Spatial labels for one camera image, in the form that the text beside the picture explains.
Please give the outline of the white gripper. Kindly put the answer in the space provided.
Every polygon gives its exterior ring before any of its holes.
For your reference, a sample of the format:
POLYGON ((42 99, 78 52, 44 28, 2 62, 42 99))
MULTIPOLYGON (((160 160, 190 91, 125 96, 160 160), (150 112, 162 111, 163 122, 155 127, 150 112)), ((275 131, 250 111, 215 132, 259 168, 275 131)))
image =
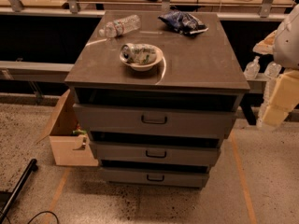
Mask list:
POLYGON ((278 127, 299 105, 299 5, 283 20, 276 31, 258 42, 253 51, 274 54, 274 61, 290 68, 276 79, 275 87, 265 107, 261 122, 278 127))

